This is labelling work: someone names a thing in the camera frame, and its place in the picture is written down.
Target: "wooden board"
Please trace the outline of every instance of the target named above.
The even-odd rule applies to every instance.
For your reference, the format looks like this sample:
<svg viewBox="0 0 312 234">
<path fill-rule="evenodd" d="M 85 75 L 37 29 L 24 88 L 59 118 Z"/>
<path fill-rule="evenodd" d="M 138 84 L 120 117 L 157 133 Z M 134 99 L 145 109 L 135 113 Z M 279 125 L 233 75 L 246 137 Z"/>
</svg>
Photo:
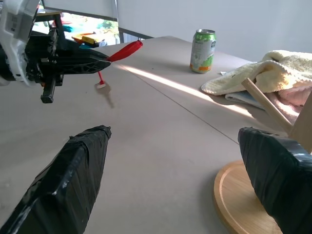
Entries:
<svg viewBox="0 0 312 234">
<path fill-rule="evenodd" d="M 281 234 L 254 193 L 243 161 L 223 167 L 214 181 L 216 210 L 233 234 Z"/>
</svg>

